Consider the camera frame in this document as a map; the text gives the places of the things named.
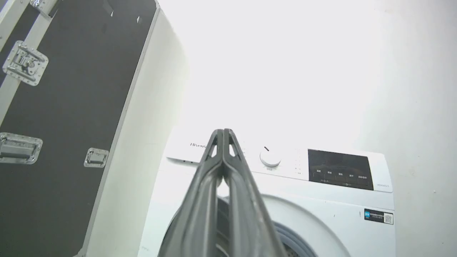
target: metal plate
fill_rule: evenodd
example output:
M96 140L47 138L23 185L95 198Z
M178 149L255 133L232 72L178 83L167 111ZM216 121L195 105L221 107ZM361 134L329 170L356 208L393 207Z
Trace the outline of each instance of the metal plate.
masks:
M84 160L84 167L103 168L108 160L109 151L97 148L89 148Z
M0 133L0 163L34 164L43 145L39 138Z
M16 62L22 56L31 60L27 73L24 73L22 66ZM26 43L18 40L3 64L3 72L31 86L36 86L40 82L48 63L49 59L46 55L33 48L27 48Z

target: washing machine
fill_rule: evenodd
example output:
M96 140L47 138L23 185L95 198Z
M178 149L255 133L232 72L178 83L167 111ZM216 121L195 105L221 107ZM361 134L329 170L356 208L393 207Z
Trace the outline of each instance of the washing machine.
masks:
M313 143L267 143L254 132L235 133L288 256L395 256L393 189L384 155ZM210 136L211 130L182 127L170 134L139 257L158 256ZM227 184L222 182L217 194L217 257L228 257Z

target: black label with qr code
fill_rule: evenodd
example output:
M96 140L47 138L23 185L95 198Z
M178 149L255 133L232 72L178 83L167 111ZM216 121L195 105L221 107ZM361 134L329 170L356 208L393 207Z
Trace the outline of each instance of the black label with qr code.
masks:
M382 211L365 209L365 219L393 225L393 214Z

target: washing machine door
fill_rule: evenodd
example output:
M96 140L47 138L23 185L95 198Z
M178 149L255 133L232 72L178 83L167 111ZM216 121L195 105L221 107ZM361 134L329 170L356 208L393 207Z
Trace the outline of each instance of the washing machine door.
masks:
M276 209L277 207L284 207L284 203L281 203L281 200L274 197L265 197L265 204L267 208L271 207ZM318 257L318 256L349 256L345 248L342 246L341 242L338 241L336 236L331 235L331 231L325 227L324 224L319 224L316 226L316 221L318 219L312 215L305 215L299 209L294 209L293 204L288 204L289 207L284 212L295 212L297 217L295 220L284 220L284 217L278 215L274 211L274 216L270 213L271 218L273 219L274 226L276 231L284 244L286 249L287 257ZM169 228L164 236L164 239L169 236L170 228L174 225L174 220L171 221ZM304 228L305 224L315 223L308 227L309 229L300 229ZM229 203L227 198L218 198L218 216L217 216L217 237L216 237L216 257L230 257L229 247L230 247L230 232L229 232ZM327 251L318 247L319 254L314 250L311 244L301 237L305 235L308 237L309 234L312 234L313 231L316 231L316 238L325 242L327 246ZM159 250L159 257L162 256L162 247Z

